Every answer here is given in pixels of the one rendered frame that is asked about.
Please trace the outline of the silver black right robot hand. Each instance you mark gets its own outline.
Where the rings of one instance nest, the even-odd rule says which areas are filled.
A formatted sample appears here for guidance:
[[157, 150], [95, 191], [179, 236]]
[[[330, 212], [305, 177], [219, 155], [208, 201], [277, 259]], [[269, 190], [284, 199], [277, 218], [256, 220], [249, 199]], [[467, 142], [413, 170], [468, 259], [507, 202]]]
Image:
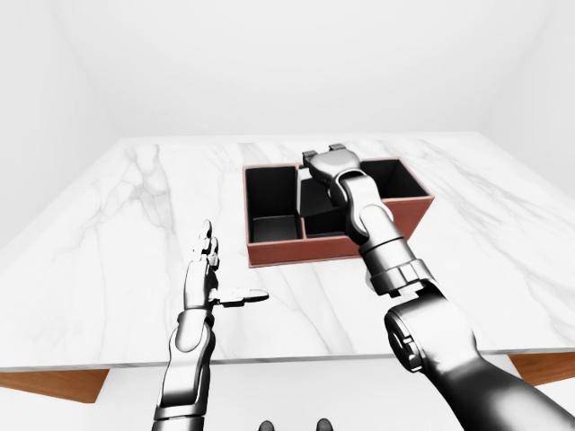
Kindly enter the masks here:
[[311, 177], [324, 186], [329, 186], [340, 173], [360, 169], [360, 159], [344, 144], [329, 146], [324, 153], [310, 150], [302, 153], [303, 166], [310, 171]]

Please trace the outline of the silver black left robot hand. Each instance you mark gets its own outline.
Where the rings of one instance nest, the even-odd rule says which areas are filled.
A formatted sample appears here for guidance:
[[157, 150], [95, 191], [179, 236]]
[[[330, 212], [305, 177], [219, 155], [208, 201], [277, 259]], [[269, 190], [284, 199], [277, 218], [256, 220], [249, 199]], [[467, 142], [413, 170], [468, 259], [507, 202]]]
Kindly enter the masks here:
[[194, 243], [192, 259], [188, 265], [183, 293], [185, 310], [207, 309], [215, 305], [241, 307], [246, 303], [258, 303], [269, 299], [269, 293], [254, 288], [230, 287], [220, 289], [219, 243], [213, 235], [211, 222], [206, 219], [199, 228], [199, 237]]

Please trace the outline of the red-brown desk caddy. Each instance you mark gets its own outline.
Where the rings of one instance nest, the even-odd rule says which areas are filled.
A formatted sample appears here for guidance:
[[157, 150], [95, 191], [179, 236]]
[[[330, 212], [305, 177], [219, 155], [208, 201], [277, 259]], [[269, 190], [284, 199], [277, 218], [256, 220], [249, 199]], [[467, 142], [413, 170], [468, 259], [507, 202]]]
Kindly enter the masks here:
[[[365, 159], [361, 169], [374, 179], [394, 222], [409, 239], [434, 197], [399, 158]], [[296, 164], [243, 168], [246, 245], [252, 268], [356, 258], [358, 245], [345, 235], [345, 216], [327, 190], [298, 177]]]

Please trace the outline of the brown wooden table leg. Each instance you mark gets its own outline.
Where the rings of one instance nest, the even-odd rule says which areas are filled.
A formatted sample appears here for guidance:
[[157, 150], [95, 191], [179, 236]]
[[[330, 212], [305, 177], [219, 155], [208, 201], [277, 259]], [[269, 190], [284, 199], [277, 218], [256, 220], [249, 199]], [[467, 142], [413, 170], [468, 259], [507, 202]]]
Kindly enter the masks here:
[[95, 403], [109, 369], [0, 373], [0, 387]]
[[521, 378], [534, 386], [575, 378], [575, 352], [514, 354], [509, 359]]

